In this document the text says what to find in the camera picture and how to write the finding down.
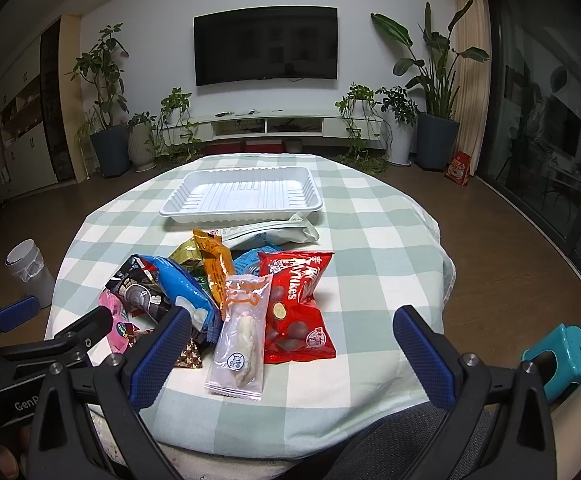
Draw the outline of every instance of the teal stool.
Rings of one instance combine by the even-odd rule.
[[[553,332],[522,354],[522,361],[539,367],[548,402],[571,383],[581,383],[581,328],[560,323]]]

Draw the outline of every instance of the green and white tablecloth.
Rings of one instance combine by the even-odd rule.
[[[395,342],[392,314],[412,304],[436,332],[455,281],[437,222],[379,180],[313,155],[207,156],[168,171],[91,213],[61,269],[46,336],[88,310],[130,254],[168,256],[190,229],[158,211],[192,170],[299,165],[315,178],[324,207],[309,219],[319,241],[303,249],[335,256],[315,299],[336,359],[266,365],[261,402],[209,394],[204,368],[177,368],[141,415],[158,442],[215,455],[299,458],[336,444],[389,413],[427,400]],[[98,363],[106,339],[90,353]]]

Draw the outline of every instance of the plastic stool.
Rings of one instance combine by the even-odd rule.
[[[555,361],[554,373],[547,382],[542,374],[546,398],[552,402],[569,384],[581,383],[581,328],[560,323],[533,348],[524,351],[522,361],[532,361],[544,352],[551,352]]]

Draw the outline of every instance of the screw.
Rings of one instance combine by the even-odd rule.
[[[53,363],[50,365],[48,369],[52,375],[59,375],[59,373],[64,369],[64,365],[62,363]]]
[[[537,371],[537,365],[533,361],[522,361],[522,370],[527,374],[534,374]]]
[[[122,354],[112,353],[106,359],[106,364],[109,366],[119,366],[124,359]]]
[[[461,360],[464,361],[466,366],[477,366],[479,364],[479,357],[475,354],[464,354]]]

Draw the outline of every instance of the plastic tray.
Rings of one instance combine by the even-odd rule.
[[[226,168],[187,174],[159,214],[182,224],[287,220],[321,206],[322,197],[307,168]]]

